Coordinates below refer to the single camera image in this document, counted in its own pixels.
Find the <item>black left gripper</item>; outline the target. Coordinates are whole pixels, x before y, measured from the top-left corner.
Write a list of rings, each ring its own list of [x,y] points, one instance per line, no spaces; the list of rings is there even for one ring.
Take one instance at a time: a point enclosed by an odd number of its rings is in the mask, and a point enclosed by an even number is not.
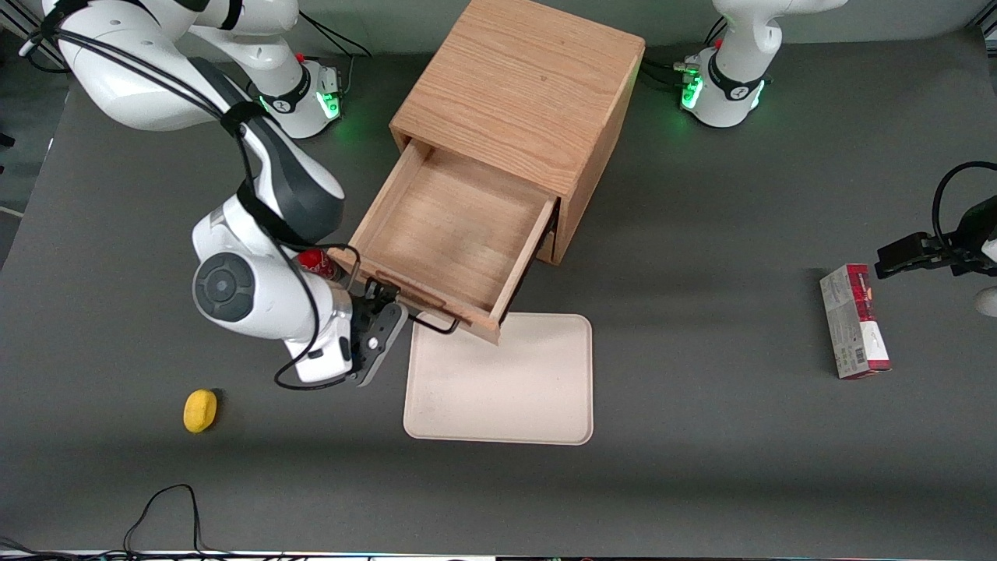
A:
[[[950,267],[953,276],[978,273],[996,277],[995,249],[996,198],[977,203],[963,214],[958,226],[951,233],[942,233],[939,196],[932,202],[933,235],[912,233],[877,249],[875,273],[886,280],[904,271],[936,270]]]

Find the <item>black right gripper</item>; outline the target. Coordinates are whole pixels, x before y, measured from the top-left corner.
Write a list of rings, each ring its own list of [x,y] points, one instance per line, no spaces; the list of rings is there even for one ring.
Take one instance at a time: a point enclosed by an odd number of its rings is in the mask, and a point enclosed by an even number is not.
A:
[[[364,294],[353,297],[349,376],[374,376],[400,332],[400,289],[377,278],[366,280]]]

